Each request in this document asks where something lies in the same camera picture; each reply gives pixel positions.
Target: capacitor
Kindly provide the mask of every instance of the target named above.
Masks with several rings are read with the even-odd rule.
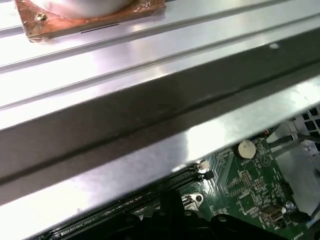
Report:
[[[292,201],[286,201],[284,204],[285,209],[290,212],[295,209],[295,205]]]

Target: screw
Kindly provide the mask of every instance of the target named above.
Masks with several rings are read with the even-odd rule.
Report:
[[[280,48],[280,46],[279,46],[278,43],[271,43],[271,44],[269,45],[269,47],[270,47],[271,49],[273,49],[273,50],[276,50],[276,49],[279,49],[279,48]]]
[[[37,20],[37,21],[45,21],[45,20],[47,20],[47,15],[45,15],[44,13],[42,13],[42,12],[40,12],[40,13],[38,13],[36,16],[35,16],[35,19]]]
[[[166,215],[166,213],[164,212],[164,211],[159,211],[159,216],[161,216],[161,217],[163,217],[163,216],[165,216]]]
[[[218,220],[219,220],[220,222],[226,222],[226,221],[227,221],[227,219],[226,219],[224,216],[218,217]]]
[[[201,195],[196,196],[195,200],[196,200],[197,202],[201,202],[202,196],[201,196]]]
[[[190,216],[192,216],[192,212],[190,212],[190,211],[185,211],[185,212],[184,212],[184,215],[190,217]]]

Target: white plastic part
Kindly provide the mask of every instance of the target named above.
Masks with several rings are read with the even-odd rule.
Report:
[[[207,160],[204,160],[200,162],[198,166],[200,170],[208,170],[210,168],[210,163]]]
[[[133,0],[31,0],[38,7],[63,17],[90,19],[107,16],[127,7]]]

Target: microchip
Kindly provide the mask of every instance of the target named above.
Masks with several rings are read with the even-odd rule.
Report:
[[[239,198],[239,202],[240,202],[242,211],[245,215],[251,212],[256,207],[256,203],[250,193],[244,196],[241,196]]]

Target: copper plate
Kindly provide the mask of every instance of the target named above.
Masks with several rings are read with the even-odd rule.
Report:
[[[45,11],[30,0],[15,0],[15,4],[27,37],[36,42],[162,14],[166,8],[165,0],[135,0],[125,9],[108,16],[75,19]]]

